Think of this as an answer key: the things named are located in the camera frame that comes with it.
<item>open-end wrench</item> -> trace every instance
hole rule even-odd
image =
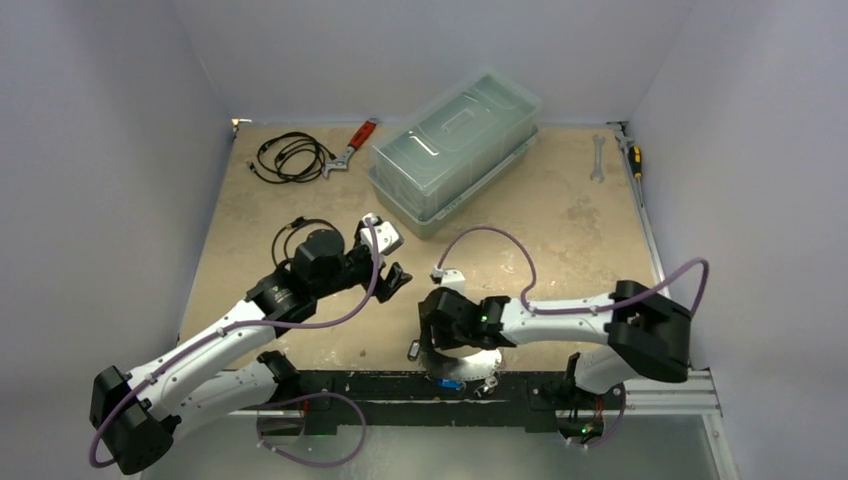
[[[601,169],[601,146],[607,140],[606,137],[595,135],[592,137],[595,141],[595,169],[589,175],[589,180],[598,179],[598,183],[604,183],[604,171]]]
[[[365,140],[371,136],[371,132],[377,127],[377,119],[370,118],[367,122],[362,124],[359,127],[359,130],[353,135],[353,138],[350,139],[350,142],[347,144],[347,148],[345,152],[338,158],[334,160],[330,160],[324,164],[324,168],[321,169],[321,173],[324,175],[324,178],[330,178],[331,170],[347,170],[347,164],[350,162],[350,157],[353,156],[353,153],[359,150],[359,147],[365,143]]]

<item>wooden table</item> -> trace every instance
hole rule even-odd
[[[354,155],[349,171],[333,172],[329,180],[269,185],[245,166],[259,145],[282,133],[309,133],[339,154],[356,128],[240,128],[197,270],[182,328],[183,341],[220,318],[273,270],[271,240],[281,226],[295,217],[332,222],[346,236],[348,247],[357,222],[367,212],[376,212],[403,229],[374,196],[366,176],[368,143]],[[378,128],[372,138],[379,136],[381,130]],[[594,134],[606,137],[606,180],[601,184],[589,180],[594,165]],[[273,158],[275,153],[272,149],[266,155]],[[293,159],[292,170],[287,171],[296,171],[297,161],[308,163],[306,160]],[[521,164],[434,237],[422,241],[406,232],[406,243],[388,260],[400,262],[415,279],[391,301],[380,305],[372,300],[356,318],[333,328],[290,331],[232,366],[243,366],[262,351],[279,349],[300,369],[417,368],[406,354],[410,342],[418,337],[417,303],[433,288],[430,271],[458,233],[478,224],[506,229],[528,248],[539,275],[531,299],[566,299],[607,292],[619,279],[653,285],[651,257],[612,131],[542,128]],[[305,233],[300,232],[292,239],[292,245],[303,238]],[[521,252],[490,232],[465,237],[445,266],[462,270],[467,279],[466,294],[472,300],[488,295],[517,296],[530,280]],[[338,318],[349,312],[362,295],[362,289],[356,288],[325,298],[309,321]],[[562,370],[569,355],[589,348],[593,346],[541,342],[505,349],[505,368]]]

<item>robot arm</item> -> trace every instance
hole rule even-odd
[[[366,220],[374,227],[376,241]],[[292,228],[297,228],[298,221]],[[263,321],[300,324],[315,314],[320,298],[356,285],[372,292],[380,303],[389,300],[412,277],[395,263],[370,289],[372,275],[382,269],[384,256],[402,244],[403,237],[394,226],[374,214],[360,221],[355,244],[347,253],[338,231],[315,230],[291,260],[278,265],[243,300],[193,338],[126,373],[114,366],[101,372],[94,381],[90,413],[98,429],[119,402],[142,382],[147,384],[103,432],[103,441],[121,471],[143,470],[190,430],[233,410],[268,402],[289,388],[287,377],[296,376],[297,370],[280,354],[263,354],[238,371],[221,370],[289,330]],[[380,265],[375,266],[373,258],[379,258]],[[154,372],[163,365],[170,366],[157,377]]]
[[[432,278],[440,287],[418,304],[422,344],[487,350],[550,340],[600,344],[575,354],[567,372],[578,389],[596,395],[639,376],[686,381],[689,310],[659,294],[625,308],[603,308],[647,290],[636,282],[620,281],[615,291],[595,297],[531,302],[533,311],[572,311],[542,315],[528,311],[518,298],[471,302],[463,295],[465,279],[457,270],[437,269]]]

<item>red-handled wrench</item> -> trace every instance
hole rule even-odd
[[[350,162],[350,157],[353,156],[353,152],[359,150],[359,147],[365,143],[365,140],[368,140],[368,137],[371,136],[371,133],[377,127],[377,119],[369,118],[367,122],[363,123],[359,130],[353,134],[350,142],[347,144],[347,148],[345,152],[337,157],[335,160],[331,160],[324,164],[324,168],[321,169],[321,173],[324,175],[324,178],[330,178],[330,170],[347,170],[347,164]]]

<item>white wall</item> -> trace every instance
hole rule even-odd
[[[542,119],[629,118],[695,0],[175,0],[233,117],[397,119],[488,65]]]
[[[170,348],[229,149],[173,5],[0,7],[0,464],[88,467],[91,382]]]
[[[848,478],[846,24],[702,0],[632,120],[665,265],[713,262],[695,335],[744,478]]]

